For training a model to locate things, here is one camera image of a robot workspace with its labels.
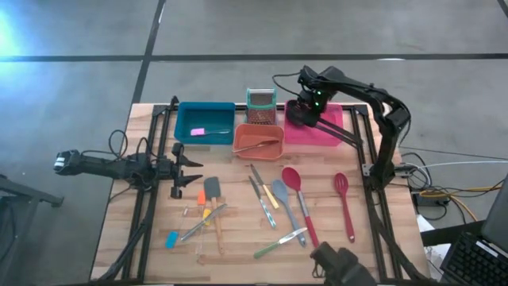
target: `red kitchen utensil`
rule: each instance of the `red kitchen utensil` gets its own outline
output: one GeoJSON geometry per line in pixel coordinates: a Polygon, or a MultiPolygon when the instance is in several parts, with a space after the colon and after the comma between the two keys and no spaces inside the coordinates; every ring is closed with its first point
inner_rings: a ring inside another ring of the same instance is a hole
{"type": "Polygon", "coordinates": [[[342,210],[344,210],[344,220],[346,222],[346,234],[348,235],[349,241],[351,243],[355,242],[355,231],[352,228],[351,216],[349,215],[348,202],[346,201],[346,193],[348,192],[348,178],[341,172],[338,172],[335,175],[335,180],[333,181],[335,185],[335,190],[339,193],[339,196],[342,199],[342,210]]]}
{"type": "Polygon", "coordinates": [[[314,247],[318,247],[319,246],[318,236],[316,235],[316,230],[314,230],[314,225],[310,220],[309,210],[307,210],[307,205],[305,204],[305,200],[303,199],[302,189],[300,187],[302,185],[300,175],[295,169],[285,167],[283,169],[283,181],[288,187],[292,188],[297,192],[298,198],[300,200],[300,206],[302,206],[303,215],[305,216],[305,223],[307,225],[307,229],[309,230],[310,239],[312,239],[312,244],[314,245],[314,247]]]}

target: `orange bin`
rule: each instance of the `orange bin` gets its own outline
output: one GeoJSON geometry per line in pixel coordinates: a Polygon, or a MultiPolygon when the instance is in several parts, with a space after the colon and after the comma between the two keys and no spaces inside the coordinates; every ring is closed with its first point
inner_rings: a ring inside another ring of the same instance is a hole
{"type": "Polygon", "coordinates": [[[235,129],[233,150],[257,145],[262,141],[279,140],[278,143],[236,153],[239,158],[252,160],[276,160],[283,154],[284,130],[278,126],[240,124],[235,129]]]}

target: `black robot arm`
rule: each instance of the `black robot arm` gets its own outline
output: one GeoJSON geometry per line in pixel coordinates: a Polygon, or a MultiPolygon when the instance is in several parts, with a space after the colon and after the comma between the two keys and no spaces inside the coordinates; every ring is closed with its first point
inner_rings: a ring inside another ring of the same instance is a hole
{"type": "Polygon", "coordinates": [[[332,127],[330,122],[320,118],[320,114],[325,111],[327,102],[338,91],[368,103],[382,135],[378,160],[370,168],[369,184],[373,189],[386,187],[394,178],[392,159],[398,136],[411,119],[406,105],[388,94],[386,90],[374,87],[373,84],[350,79],[335,67],[328,67],[318,74],[308,66],[304,66],[300,71],[298,83],[302,85],[302,91],[293,109],[288,111],[288,119],[295,124],[305,124],[312,127],[317,127],[317,122],[323,123],[333,128],[334,133],[339,132],[340,134],[335,136],[353,147],[356,147],[361,139],[338,126],[332,127]],[[390,111],[386,115],[383,104],[390,107],[390,111]]]}
{"type": "Polygon", "coordinates": [[[166,156],[150,160],[147,153],[134,153],[120,160],[109,160],[86,156],[78,150],[69,150],[56,155],[53,169],[61,176],[86,173],[125,180],[132,188],[141,190],[150,189],[155,179],[173,180],[170,196],[173,199],[181,199],[180,187],[186,187],[190,182],[202,177],[202,175],[183,175],[182,166],[202,167],[202,164],[187,159],[183,155],[183,150],[181,143],[173,145],[171,153],[176,157],[176,161],[169,160],[166,156]]]}

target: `white cable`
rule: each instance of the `white cable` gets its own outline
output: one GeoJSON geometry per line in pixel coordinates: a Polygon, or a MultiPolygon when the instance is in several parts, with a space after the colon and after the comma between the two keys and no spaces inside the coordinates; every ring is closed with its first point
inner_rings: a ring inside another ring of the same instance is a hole
{"type": "Polygon", "coordinates": [[[448,162],[448,163],[439,163],[439,164],[430,164],[425,166],[418,166],[418,169],[436,167],[436,166],[448,166],[453,164],[508,164],[508,160],[505,161],[467,161],[467,162],[448,162]]]}
{"type": "Polygon", "coordinates": [[[413,167],[416,167],[417,169],[420,169],[421,172],[423,173],[423,176],[425,176],[425,180],[427,182],[426,185],[428,185],[428,186],[423,186],[423,187],[429,187],[430,186],[430,176],[429,176],[429,174],[427,173],[427,171],[425,169],[422,169],[424,167],[420,167],[417,164],[413,164],[413,163],[406,163],[406,162],[404,162],[404,164],[408,164],[409,166],[413,166],[413,167]]]}

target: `black power strip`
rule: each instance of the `black power strip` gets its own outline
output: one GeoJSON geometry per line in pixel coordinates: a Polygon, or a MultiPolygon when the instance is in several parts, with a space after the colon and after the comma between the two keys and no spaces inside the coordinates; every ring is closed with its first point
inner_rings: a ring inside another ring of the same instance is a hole
{"type": "Polygon", "coordinates": [[[419,194],[413,194],[416,207],[439,207],[448,206],[449,198],[425,198],[419,194]]]}

